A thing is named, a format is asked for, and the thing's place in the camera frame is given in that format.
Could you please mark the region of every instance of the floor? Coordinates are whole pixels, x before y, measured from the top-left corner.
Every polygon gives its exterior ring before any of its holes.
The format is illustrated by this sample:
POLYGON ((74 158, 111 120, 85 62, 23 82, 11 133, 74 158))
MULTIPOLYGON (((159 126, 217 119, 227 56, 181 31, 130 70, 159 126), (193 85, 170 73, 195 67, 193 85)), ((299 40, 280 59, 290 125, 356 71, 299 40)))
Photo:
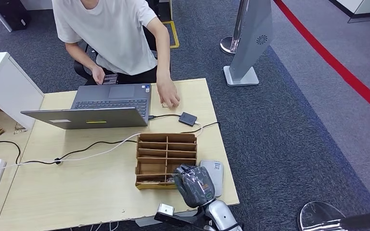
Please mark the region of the floor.
MULTIPOLYGON (((370 88, 370 22, 348 24, 349 17, 328 0, 283 2, 370 88)), ((370 192, 370 105, 311 48, 275 4, 272 10, 272 48, 370 192)))

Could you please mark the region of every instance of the laptop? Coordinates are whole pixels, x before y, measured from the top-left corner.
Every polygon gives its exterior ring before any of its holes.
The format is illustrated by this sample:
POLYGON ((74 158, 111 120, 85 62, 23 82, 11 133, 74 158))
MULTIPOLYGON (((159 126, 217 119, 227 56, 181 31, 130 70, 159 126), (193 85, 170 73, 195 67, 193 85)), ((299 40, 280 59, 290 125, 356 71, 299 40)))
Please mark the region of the laptop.
POLYGON ((80 86, 71 109, 21 111, 63 129, 146 127, 150 84, 80 86))

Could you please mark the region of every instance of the yellow label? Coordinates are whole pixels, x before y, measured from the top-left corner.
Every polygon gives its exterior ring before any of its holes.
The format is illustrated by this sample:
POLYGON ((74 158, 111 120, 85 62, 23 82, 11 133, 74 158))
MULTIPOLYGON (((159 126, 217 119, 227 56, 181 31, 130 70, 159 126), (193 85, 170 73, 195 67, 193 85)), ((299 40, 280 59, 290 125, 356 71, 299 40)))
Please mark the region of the yellow label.
POLYGON ((86 121, 86 124, 103 124, 107 123, 105 120, 97 120, 97 121, 86 121))

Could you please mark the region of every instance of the stanchion base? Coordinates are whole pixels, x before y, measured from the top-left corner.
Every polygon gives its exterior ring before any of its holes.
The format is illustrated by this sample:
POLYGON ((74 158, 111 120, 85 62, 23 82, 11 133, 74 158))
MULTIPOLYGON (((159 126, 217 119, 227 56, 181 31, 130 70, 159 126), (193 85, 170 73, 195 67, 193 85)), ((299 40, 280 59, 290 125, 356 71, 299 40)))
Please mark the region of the stanchion base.
POLYGON ((326 221, 343 219, 344 217, 334 206, 320 201, 313 201, 304 205, 297 221, 300 231, 306 231, 310 229, 317 230, 314 227, 315 225, 326 221))
POLYGON ((245 76, 240 81, 233 81, 230 75, 229 66, 224 66, 224 74, 228 87, 251 86, 259 84, 259 79, 257 78, 256 72, 254 71, 253 67, 251 67, 249 71, 247 71, 245 76))
POLYGON ((229 54, 229 55, 236 54, 237 49, 235 49, 235 51, 230 50, 230 46, 232 45, 232 39, 233 39, 232 36, 228 36, 221 40, 221 51, 223 51, 225 54, 229 54))

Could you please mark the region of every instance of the laptop keyboard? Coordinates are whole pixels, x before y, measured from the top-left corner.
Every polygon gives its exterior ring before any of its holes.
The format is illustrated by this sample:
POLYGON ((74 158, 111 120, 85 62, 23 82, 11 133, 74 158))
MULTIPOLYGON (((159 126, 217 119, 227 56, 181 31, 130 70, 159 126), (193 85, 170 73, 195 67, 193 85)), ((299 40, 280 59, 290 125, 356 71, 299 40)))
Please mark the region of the laptop keyboard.
POLYGON ((146 115, 147 100, 107 100, 107 101, 78 101, 74 105, 74 109, 85 108, 122 108, 135 107, 142 117, 146 115))

